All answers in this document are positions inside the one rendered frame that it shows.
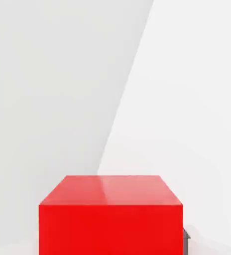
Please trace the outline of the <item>small red cube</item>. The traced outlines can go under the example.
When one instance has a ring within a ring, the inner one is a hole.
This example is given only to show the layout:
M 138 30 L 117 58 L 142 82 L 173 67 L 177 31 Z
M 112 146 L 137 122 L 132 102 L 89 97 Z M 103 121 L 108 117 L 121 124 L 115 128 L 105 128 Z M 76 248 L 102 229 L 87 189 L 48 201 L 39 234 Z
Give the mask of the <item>small red cube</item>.
M 66 176 L 39 204 L 39 255 L 183 255 L 183 205 L 159 176 Z

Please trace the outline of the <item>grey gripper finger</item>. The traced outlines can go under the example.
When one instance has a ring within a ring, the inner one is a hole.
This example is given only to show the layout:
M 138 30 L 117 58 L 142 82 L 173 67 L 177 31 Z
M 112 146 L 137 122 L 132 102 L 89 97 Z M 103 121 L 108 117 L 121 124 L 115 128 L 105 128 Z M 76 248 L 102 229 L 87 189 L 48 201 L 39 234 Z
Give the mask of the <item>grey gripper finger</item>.
M 195 227 L 184 227 L 183 255 L 231 255 L 231 247 L 209 240 Z

